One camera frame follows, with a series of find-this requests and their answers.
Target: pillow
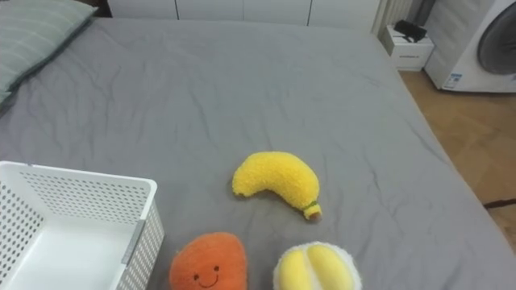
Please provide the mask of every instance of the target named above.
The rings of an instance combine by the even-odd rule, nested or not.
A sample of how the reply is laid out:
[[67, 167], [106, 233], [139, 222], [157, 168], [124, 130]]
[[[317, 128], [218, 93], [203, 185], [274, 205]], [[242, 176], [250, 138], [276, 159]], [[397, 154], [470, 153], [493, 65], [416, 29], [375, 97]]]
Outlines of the pillow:
[[95, 11], [73, 0], [0, 2], [0, 104]]

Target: white washing machine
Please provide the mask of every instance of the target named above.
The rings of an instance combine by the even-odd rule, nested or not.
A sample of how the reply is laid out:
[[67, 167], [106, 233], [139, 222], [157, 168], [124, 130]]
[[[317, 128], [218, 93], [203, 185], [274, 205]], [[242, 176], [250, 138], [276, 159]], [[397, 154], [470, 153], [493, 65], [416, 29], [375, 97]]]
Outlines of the white washing machine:
[[437, 0], [426, 28], [438, 89], [516, 92], [516, 1]]

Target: white plastic basket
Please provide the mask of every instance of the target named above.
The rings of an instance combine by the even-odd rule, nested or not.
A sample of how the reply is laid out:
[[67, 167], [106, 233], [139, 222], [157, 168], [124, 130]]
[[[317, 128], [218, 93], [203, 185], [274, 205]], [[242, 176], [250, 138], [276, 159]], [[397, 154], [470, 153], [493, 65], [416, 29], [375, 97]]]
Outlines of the white plastic basket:
[[144, 290], [164, 238], [153, 180], [0, 162], [0, 290]]

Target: bedroom floor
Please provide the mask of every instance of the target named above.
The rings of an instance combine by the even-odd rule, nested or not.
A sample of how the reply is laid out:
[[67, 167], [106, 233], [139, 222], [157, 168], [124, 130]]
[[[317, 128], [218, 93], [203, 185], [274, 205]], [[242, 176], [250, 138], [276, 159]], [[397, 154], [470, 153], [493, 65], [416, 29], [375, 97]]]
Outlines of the bedroom floor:
[[[516, 198], [516, 94], [445, 93], [401, 72], [419, 109], [482, 203]], [[516, 205], [489, 211], [516, 253]]]

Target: white and yellow plush toy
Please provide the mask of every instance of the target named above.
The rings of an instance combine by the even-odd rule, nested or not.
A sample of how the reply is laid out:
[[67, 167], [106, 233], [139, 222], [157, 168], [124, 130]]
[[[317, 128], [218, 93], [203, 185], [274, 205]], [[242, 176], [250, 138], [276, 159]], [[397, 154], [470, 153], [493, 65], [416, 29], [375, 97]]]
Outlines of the white and yellow plush toy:
[[250, 197], [265, 189], [301, 210], [307, 220], [317, 221], [321, 217], [321, 206], [317, 202], [319, 181], [297, 156], [265, 151], [246, 158], [233, 175], [233, 192]]
[[274, 269], [274, 290], [361, 290], [353, 258], [343, 249], [312, 242], [288, 249]]

